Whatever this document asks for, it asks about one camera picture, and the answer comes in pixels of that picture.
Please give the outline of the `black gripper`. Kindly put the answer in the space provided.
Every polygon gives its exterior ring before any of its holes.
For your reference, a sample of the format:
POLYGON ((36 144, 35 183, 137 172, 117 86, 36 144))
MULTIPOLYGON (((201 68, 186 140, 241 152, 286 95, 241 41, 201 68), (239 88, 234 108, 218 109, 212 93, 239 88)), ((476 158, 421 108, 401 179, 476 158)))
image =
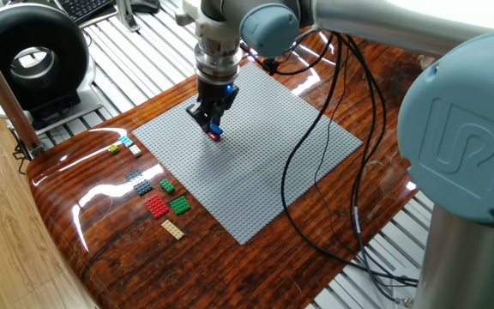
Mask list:
POLYGON ((200 103, 191 104, 186 112, 197 122, 204 132, 209 132, 212 118, 220 125, 224 111, 229 110, 238 95, 239 88, 233 83, 215 85, 203 80, 197 81, 200 103))

